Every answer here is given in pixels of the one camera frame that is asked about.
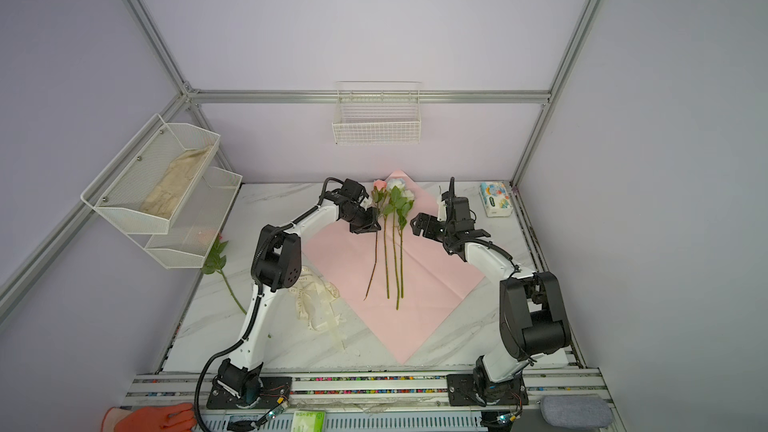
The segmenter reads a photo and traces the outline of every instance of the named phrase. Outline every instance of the wire basket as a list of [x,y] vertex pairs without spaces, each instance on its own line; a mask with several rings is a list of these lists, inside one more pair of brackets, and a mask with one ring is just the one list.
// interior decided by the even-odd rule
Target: wire basket
[[152,235],[144,250],[166,268],[200,268],[219,235],[243,176],[208,167],[168,234]]
[[[387,86],[417,82],[368,82]],[[417,144],[422,136],[418,88],[414,90],[339,91],[333,137],[342,146]]]
[[[186,123],[166,123],[101,195],[97,203],[82,199],[123,234],[168,234],[190,194],[219,149],[219,134]],[[187,150],[210,150],[200,160],[199,168],[168,218],[141,212],[150,192],[162,180],[171,161]]]

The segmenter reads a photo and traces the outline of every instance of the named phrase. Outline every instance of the robotic arm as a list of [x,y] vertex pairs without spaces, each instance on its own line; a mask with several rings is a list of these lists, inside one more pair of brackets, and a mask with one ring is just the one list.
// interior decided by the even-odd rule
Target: robotic arm
[[[522,370],[536,357],[570,345],[560,285],[552,273],[523,268],[504,249],[482,239],[491,235],[475,229],[469,200],[456,197],[453,177],[441,199],[437,217],[418,214],[411,228],[415,235],[441,242],[448,254],[475,265],[491,283],[499,283],[501,341],[478,359],[474,387],[462,391],[477,404],[494,404],[510,390],[521,389]],[[528,299],[542,309],[529,312]]]
[[[330,181],[338,182],[341,188],[327,191]],[[240,330],[241,339],[208,360],[197,382],[196,417],[199,416],[198,397],[204,375],[216,358],[225,355],[228,357],[218,369],[207,408],[253,408],[257,403],[260,408],[273,405],[277,408],[280,402],[272,404],[274,400],[268,399],[275,394],[262,395],[262,391],[272,390],[274,386],[274,383],[266,384],[267,379],[278,378],[260,377],[266,333],[275,311],[270,305],[279,300],[301,274],[301,239],[311,237],[339,219],[350,224],[352,233],[376,232],[380,230],[378,211],[371,204],[368,193],[358,182],[328,178],[323,183],[317,205],[284,226],[262,229],[251,265],[254,292]],[[500,286],[501,340],[477,360],[473,376],[464,380],[463,385],[457,384],[456,388],[470,398],[470,404],[506,404],[504,395],[510,390],[523,396],[520,392],[523,368],[537,356],[551,354],[571,342],[557,279],[549,272],[521,268],[504,249],[483,240],[490,235],[485,230],[475,229],[469,202],[466,197],[456,197],[453,178],[449,190],[442,194],[438,216],[418,214],[411,220],[411,227],[415,235],[423,234],[425,238],[441,242],[448,254],[456,254],[475,265]],[[542,310],[529,312],[529,298],[540,304]],[[285,387],[290,388],[290,378],[285,380]],[[450,385],[451,376],[448,376],[448,382]]]
[[[327,191],[329,181],[338,182],[342,187]],[[381,227],[377,210],[371,204],[368,192],[358,182],[328,178],[316,206],[285,226],[261,229],[250,270],[254,292],[240,330],[242,343],[229,352],[214,379],[214,388],[223,389],[234,399],[231,404],[250,408],[259,398],[266,333],[276,309],[270,305],[299,279],[301,239],[312,237],[339,219],[350,223],[352,233],[376,232]]]

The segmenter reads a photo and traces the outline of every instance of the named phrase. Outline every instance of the marble table surface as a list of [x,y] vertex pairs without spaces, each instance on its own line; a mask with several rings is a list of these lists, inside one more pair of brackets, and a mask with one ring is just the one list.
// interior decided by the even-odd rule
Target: marble table surface
[[[364,184],[369,190],[372,184]],[[422,182],[435,197],[447,190],[447,182]],[[321,184],[245,184],[226,221],[222,235],[228,240],[224,273],[242,304],[250,301],[253,281],[250,264],[256,241],[266,224],[281,225],[297,217],[317,202]],[[520,264],[533,268],[514,214],[510,217],[485,216],[479,182],[456,182],[456,195],[469,198],[477,215],[476,228],[491,234],[494,244],[512,254]],[[302,257],[303,263],[314,267]],[[341,314],[339,330],[344,351],[334,346],[329,334],[309,330],[296,315],[295,296],[288,293],[278,310],[266,346],[264,371],[338,372],[354,370],[466,370],[477,357],[489,352],[498,337],[498,284],[484,278],[462,303],[440,324],[405,364],[400,364],[384,347],[343,298],[332,303]],[[190,303],[168,358],[166,372],[199,372],[206,360],[238,339],[244,321],[219,274],[204,275]],[[211,365],[216,371],[220,360]],[[561,368],[568,365],[562,350],[545,356],[535,367]]]

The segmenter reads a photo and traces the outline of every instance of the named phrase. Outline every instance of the white rose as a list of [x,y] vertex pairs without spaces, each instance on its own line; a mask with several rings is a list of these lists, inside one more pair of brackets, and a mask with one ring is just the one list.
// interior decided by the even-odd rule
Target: white rose
[[404,190],[406,188],[406,181],[401,178],[390,178],[388,181],[386,181],[387,190],[392,190],[395,187],[399,188],[400,190]]

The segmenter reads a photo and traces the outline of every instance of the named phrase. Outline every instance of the light purple wall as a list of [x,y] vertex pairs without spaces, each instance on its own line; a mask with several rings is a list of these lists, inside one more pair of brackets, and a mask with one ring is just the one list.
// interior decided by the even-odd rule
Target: light purple wall
[[[0,281],[174,90],[121,0],[0,1]],[[0,332],[0,428],[98,430],[194,282],[95,218]]]
[[146,0],[201,89],[546,90],[584,0]]
[[522,180],[629,430],[768,430],[768,0],[607,0]]
[[205,104],[245,182],[373,180],[402,169],[414,180],[509,180],[540,106],[425,104],[422,140],[399,146],[338,146],[334,104]]

